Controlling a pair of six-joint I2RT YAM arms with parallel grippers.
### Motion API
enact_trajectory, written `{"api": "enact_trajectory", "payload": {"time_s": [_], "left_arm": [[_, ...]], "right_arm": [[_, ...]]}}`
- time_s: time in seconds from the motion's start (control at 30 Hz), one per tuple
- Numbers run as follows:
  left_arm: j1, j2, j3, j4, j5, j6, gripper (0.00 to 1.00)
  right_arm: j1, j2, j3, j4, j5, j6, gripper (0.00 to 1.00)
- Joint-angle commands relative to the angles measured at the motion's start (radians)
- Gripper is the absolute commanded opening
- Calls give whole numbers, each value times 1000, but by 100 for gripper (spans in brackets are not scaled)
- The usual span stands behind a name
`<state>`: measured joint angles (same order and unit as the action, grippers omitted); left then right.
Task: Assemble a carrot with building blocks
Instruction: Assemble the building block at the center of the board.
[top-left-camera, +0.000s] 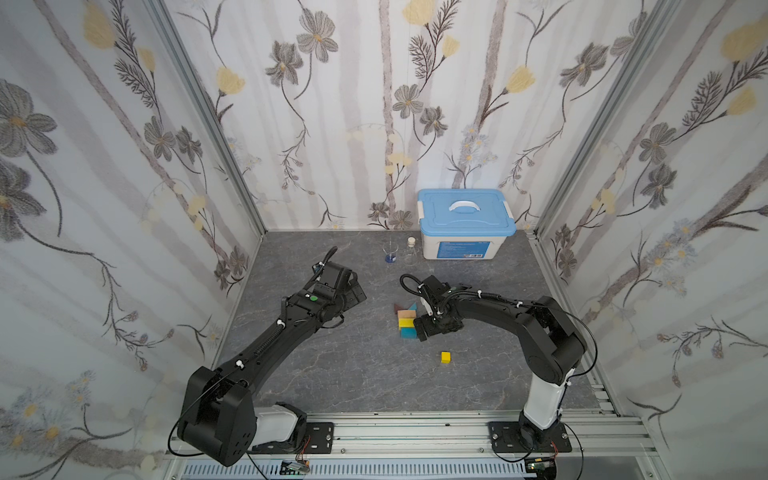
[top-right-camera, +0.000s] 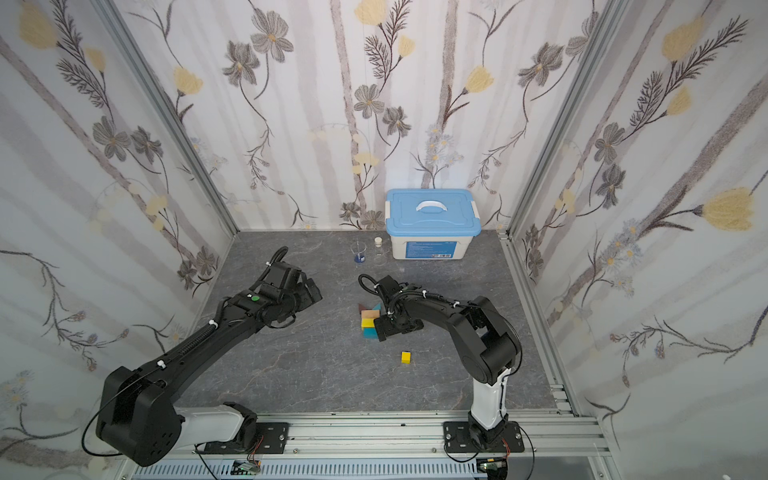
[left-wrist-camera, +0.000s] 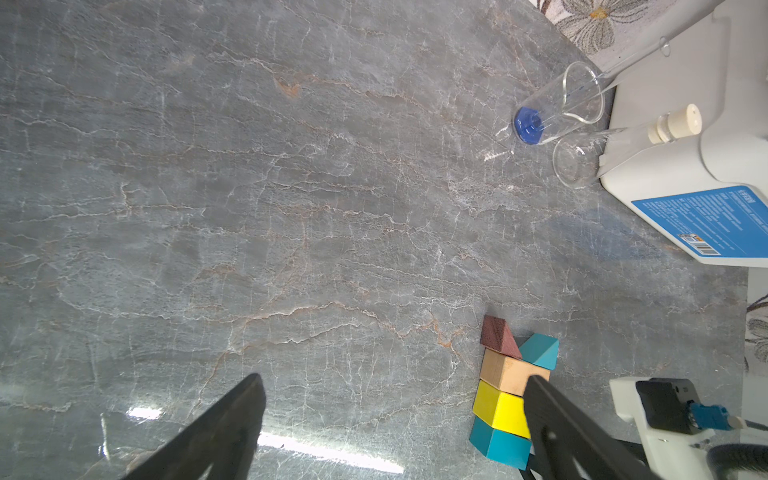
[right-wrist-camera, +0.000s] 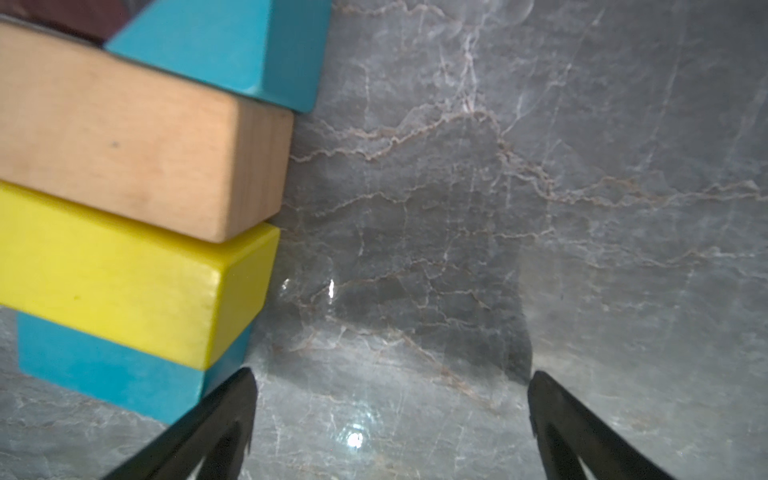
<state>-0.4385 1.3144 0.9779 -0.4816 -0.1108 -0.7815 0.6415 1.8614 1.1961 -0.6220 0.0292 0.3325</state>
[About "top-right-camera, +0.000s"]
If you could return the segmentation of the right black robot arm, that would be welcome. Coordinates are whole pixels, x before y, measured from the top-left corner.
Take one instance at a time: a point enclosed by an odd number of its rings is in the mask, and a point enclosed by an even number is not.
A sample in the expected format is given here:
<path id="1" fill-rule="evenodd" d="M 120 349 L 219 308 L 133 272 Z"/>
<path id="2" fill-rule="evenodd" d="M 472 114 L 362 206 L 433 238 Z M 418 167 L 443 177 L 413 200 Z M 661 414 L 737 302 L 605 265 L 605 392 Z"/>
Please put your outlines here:
<path id="1" fill-rule="evenodd" d="M 490 299 L 453 300 L 390 276 L 358 276 L 360 287 L 380 300 L 373 320 L 378 341 L 419 331 L 426 323 L 446 331 L 461 364 L 473 379 L 468 413 L 469 441 L 480 451 L 500 443 L 512 448 L 514 431 L 505 406 L 508 381 L 524 358 L 519 335 Z"/>

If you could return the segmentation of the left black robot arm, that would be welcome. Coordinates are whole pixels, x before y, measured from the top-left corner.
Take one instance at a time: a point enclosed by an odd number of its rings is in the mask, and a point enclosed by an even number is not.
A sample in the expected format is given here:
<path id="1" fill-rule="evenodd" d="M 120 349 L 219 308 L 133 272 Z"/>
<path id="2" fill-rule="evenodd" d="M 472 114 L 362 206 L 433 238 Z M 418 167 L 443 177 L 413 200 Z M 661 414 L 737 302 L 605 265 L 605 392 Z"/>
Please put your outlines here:
<path id="1" fill-rule="evenodd" d="M 113 456 L 123 455 L 142 467 L 187 447 L 212 453 L 257 451 L 265 434 L 249 408 L 234 402 L 194 408 L 175 404 L 235 346 L 263 329 L 291 325 L 297 313 L 321 301 L 315 282 L 285 262 L 288 251 L 280 247 L 249 288 L 223 297 L 213 317 L 187 339 L 133 370 L 111 372 L 84 431 L 112 447 Z"/>

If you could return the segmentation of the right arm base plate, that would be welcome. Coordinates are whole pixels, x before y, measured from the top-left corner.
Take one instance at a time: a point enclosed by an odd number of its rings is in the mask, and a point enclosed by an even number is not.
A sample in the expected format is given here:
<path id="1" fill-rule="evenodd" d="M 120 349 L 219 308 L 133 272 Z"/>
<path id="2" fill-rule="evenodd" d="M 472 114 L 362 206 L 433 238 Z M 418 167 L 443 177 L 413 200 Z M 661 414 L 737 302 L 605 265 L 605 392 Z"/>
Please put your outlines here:
<path id="1" fill-rule="evenodd" d="M 447 421 L 442 424 L 444 446 L 448 453 L 523 453 L 524 435 L 516 422 L 502 421 L 485 430 L 474 421 Z"/>

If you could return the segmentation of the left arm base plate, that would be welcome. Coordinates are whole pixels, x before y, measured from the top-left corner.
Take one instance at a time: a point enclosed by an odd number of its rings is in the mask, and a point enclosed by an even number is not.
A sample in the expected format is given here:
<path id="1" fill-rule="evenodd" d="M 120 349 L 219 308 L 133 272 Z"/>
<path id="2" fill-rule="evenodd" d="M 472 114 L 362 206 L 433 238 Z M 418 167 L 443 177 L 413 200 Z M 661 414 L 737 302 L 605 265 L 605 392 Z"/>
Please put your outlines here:
<path id="1" fill-rule="evenodd" d="M 289 428 L 288 422 L 245 422 L 232 440 L 208 442 L 198 451 L 209 455 L 283 454 Z"/>

